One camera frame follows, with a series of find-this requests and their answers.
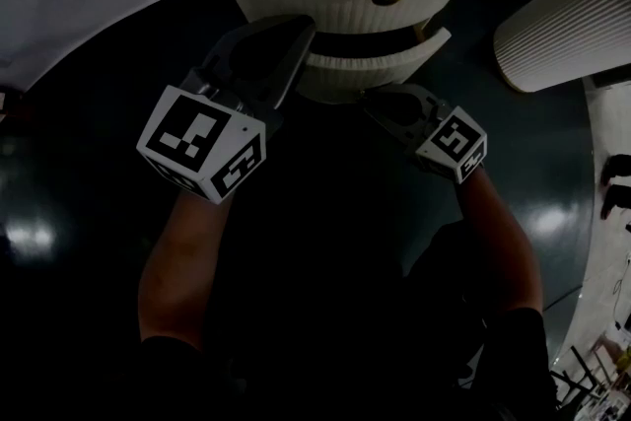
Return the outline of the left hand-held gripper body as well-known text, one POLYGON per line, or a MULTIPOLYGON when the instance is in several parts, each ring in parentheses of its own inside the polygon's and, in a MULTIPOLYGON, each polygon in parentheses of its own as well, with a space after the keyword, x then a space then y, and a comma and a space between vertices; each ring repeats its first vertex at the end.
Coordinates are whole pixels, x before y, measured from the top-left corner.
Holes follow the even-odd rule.
POLYGON ((136 149, 168 181, 214 204, 266 160, 282 123, 285 77, 218 77, 202 68, 164 89, 136 149))

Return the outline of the large ribbed white drawer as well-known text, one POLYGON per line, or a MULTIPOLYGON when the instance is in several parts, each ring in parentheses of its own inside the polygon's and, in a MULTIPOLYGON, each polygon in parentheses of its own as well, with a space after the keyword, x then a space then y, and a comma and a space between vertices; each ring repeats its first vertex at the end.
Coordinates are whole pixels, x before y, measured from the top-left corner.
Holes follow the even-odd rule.
POLYGON ((410 49, 369 58, 338 58, 311 53, 296 91, 318 103, 355 103, 364 91, 403 83, 451 36, 447 29, 440 28, 428 40, 410 49))

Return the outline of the person's right forearm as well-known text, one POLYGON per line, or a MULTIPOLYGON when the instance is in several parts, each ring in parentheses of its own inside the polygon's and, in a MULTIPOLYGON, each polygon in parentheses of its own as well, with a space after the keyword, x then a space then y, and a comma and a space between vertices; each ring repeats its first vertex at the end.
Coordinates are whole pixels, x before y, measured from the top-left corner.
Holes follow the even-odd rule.
POLYGON ((543 311, 538 259, 522 226, 500 197, 483 166, 456 186, 464 222, 478 241, 475 260, 482 307, 493 316, 513 310, 543 311))

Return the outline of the person's black clothing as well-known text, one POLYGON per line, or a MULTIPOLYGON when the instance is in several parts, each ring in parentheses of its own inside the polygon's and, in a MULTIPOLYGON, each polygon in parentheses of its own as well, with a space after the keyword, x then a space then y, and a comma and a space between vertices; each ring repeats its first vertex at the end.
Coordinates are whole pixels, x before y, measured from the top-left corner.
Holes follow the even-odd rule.
POLYGON ((313 230, 261 248, 249 294, 260 311, 245 393, 200 350, 141 339, 127 397, 146 418, 279 413, 365 421, 553 421, 542 312, 482 307, 481 247, 461 219, 442 227, 407 276, 377 271, 360 240, 313 230))

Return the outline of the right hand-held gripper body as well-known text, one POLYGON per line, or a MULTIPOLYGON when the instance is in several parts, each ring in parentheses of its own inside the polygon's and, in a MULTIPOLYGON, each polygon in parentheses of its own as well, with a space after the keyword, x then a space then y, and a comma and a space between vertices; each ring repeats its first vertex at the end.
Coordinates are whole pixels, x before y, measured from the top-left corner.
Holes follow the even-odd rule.
POLYGON ((462 184, 483 163, 487 152, 486 132, 457 106, 409 154, 423 171, 462 184))

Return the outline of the black metal frame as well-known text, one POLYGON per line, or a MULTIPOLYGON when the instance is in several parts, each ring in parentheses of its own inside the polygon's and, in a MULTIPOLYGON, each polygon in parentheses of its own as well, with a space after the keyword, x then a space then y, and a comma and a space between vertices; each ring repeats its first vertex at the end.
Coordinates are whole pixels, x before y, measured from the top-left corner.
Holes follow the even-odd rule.
POLYGON ((574 345, 570 346, 570 352, 578 362, 582 375, 578 379, 572 379, 565 370, 558 372, 551 369, 549 373, 556 385, 567 387, 563 397, 556 399, 556 412, 567 418, 574 418, 583 407, 596 406, 603 400, 606 387, 596 378, 574 345))

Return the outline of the person's left forearm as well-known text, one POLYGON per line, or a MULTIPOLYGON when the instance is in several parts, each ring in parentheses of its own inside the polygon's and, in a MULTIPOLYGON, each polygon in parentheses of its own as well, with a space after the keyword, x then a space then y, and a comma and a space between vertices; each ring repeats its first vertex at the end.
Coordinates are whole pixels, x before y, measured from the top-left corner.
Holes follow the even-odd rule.
POLYGON ((143 341, 169 337, 203 347, 203 326, 233 198, 213 204, 183 191, 144 266, 138 289, 143 341))

